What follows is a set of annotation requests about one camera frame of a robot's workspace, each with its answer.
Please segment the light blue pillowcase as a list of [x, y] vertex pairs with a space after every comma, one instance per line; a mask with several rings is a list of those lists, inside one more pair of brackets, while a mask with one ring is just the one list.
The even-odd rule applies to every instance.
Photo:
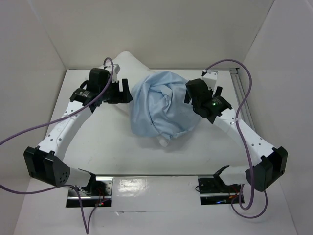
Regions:
[[171, 141], [192, 131], [200, 116], [184, 102], [187, 82], [170, 71], [156, 72], [139, 81], [131, 90], [132, 133]]

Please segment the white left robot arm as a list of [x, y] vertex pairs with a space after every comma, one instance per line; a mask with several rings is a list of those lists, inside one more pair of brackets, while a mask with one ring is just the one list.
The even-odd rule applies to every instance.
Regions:
[[102, 103], [132, 101], [128, 80], [117, 79], [119, 70], [118, 64], [90, 70], [89, 79], [72, 93], [63, 120], [35, 148], [28, 147], [24, 151], [30, 177], [55, 187], [77, 186], [85, 195], [92, 195], [105, 186], [96, 180], [95, 174], [71, 168], [63, 159], [78, 130], [97, 107]]

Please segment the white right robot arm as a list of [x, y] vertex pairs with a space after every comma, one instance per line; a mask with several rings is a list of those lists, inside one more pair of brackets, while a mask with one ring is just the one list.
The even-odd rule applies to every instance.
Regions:
[[191, 103], [193, 110], [211, 124], [223, 130], [249, 154], [248, 166], [224, 166], [214, 176], [213, 186], [219, 192], [230, 185], [250, 184], [259, 192], [265, 191], [286, 169], [288, 152], [283, 147], [275, 148], [262, 139], [221, 96], [222, 88], [215, 91], [208, 88], [202, 79], [186, 83], [185, 103]]

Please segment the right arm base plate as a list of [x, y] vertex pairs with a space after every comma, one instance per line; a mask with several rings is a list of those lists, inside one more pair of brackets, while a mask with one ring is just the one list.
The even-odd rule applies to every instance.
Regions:
[[226, 205], [234, 200], [239, 203], [239, 191], [241, 186], [225, 185], [221, 179], [213, 176], [199, 176], [195, 190], [200, 194], [200, 204], [203, 205]]

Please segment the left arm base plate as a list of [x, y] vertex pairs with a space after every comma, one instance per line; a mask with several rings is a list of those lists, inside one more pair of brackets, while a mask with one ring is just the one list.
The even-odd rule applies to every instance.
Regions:
[[[111, 207], [112, 205], [112, 187], [114, 177], [112, 176], [96, 176], [96, 186], [91, 192], [77, 187], [82, 200], [83, 208], [92, 208], [95, 205], [98, 207]], [[78, 194], [73, 188], [69, 188], [67, 194], [66, 208], [79, 208]]]

